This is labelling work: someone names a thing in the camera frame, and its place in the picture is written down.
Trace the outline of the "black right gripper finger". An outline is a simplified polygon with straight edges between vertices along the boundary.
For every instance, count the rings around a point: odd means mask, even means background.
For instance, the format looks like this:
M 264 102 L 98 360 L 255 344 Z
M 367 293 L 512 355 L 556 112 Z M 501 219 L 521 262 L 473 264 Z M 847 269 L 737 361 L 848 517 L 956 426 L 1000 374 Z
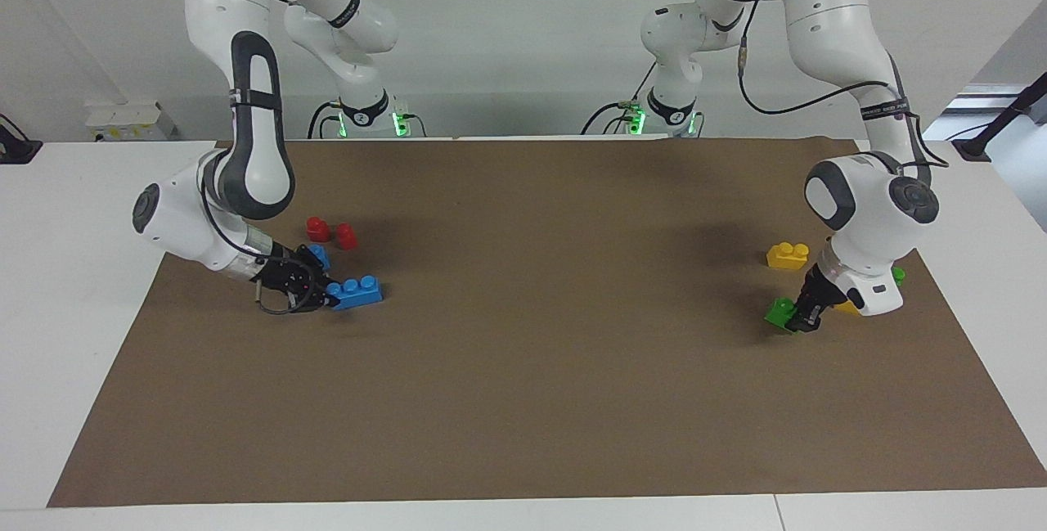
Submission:
M 299 269 L 305 286 L 330 284 L 330 256 L 326 249 L 299 249 Z
M 341 304 L 341 285 L 328 284 L 325 288 L 319 285 L 305 286 L 300 311 L 309 313 L 317 311 L 319 308 L 335 308 Z

